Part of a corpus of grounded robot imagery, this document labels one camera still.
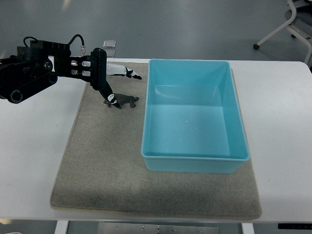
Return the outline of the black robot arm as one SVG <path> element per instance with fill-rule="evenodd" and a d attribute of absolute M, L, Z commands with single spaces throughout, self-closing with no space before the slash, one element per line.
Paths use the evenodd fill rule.
<path fill-rule="evenodd" d="M 25 37 L 30 43 L 17 47 L 17 54 L 0 60 L 0 97 L 18 104 L 54 85 L 58 77 L 90 81 L 90 63 L 81 41 L 81 56 L 72 57 L 70 46 L 80 34 L 66 43 L 56 43 Z"/>

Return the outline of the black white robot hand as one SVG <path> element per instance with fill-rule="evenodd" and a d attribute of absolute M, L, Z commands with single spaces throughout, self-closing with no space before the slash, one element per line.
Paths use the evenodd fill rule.
<path fill-rule="evenodd" d="M 105 50 L 95 48 L 91 52 L 91 86 L 99 91 L 104 100 L 110 106 L 113 105 L 118 109 L 121 109 L 119 102 L 120 95 L 113 92 L 111 86 L 107 81 L 107 76 L 126 76 L 128 78 L 134 78 L 142 80 L 142 77 L 132 69 L 125 67 L 124 65 L 109 64 L 107 63 L 107 53 Z"/>

